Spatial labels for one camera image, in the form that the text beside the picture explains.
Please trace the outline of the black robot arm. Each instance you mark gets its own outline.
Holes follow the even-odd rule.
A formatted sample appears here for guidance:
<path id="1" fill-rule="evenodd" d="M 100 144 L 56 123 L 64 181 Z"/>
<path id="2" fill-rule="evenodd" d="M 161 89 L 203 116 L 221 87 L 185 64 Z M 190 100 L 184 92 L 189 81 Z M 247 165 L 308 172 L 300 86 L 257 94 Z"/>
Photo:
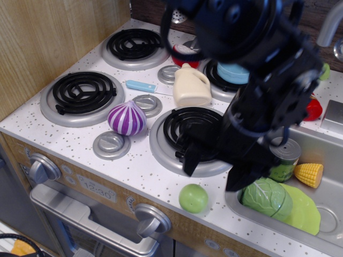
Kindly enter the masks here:
<path id="1" fill-rule="evenodd" d="M 240 89 L 214 126 L 187 125 L 183 170 L 191 175 L 203 154 L 232 165 L 226 190 L 235 192 L 279 164 L 267 134 L 307 116 L 311 94 L 318 86 L 322 60 L 318 50 L 298 29 L 303 2 L 292 1 L 289 16 L 282 1 L 166 1 L 161 22 L 163 45 L 185 61 L 210 58 L 248 70 Z M 168 41 L 174 10 L 193 21 L 200 52 L 183 55 Z"/>

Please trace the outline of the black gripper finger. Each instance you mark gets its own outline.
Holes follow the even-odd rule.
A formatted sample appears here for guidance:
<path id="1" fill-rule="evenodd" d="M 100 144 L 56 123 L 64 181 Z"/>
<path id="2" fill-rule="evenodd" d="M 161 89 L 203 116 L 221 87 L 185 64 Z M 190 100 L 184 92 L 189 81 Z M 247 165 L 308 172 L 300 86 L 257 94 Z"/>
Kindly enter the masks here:
<path id="1" fill-rule="evenodd" d="M 259 164 L 236 164 L 229 171 L 226 191 L 239 191 L 262 177 L 263 174 L 264 167 Z"/>
<path id="2" fill-rule="evenodd" d="M 188 145 L 183 156 L 183 171 L 191 177 L 202 161 L 203 146 L 200 143 L 192 142 Z"/>

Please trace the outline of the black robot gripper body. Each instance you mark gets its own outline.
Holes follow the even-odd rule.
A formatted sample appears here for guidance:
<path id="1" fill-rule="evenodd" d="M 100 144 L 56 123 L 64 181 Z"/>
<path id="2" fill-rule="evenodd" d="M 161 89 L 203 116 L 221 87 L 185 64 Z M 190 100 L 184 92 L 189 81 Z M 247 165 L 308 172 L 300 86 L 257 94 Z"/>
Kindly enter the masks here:
<path id="1" fill-rule="evenodd" d="M 259 164 L 266 176 L 277 159 L 258 139 L 303 120 L 323 63 L 314 48 L 276 48 L 269 54 L 257 50 L 237 63 L 250 72 L 248 84 L 215 125 L 188 125 L 180 139 L 187 147 L 200 143 L 203 152 L 233 166 Z"/>

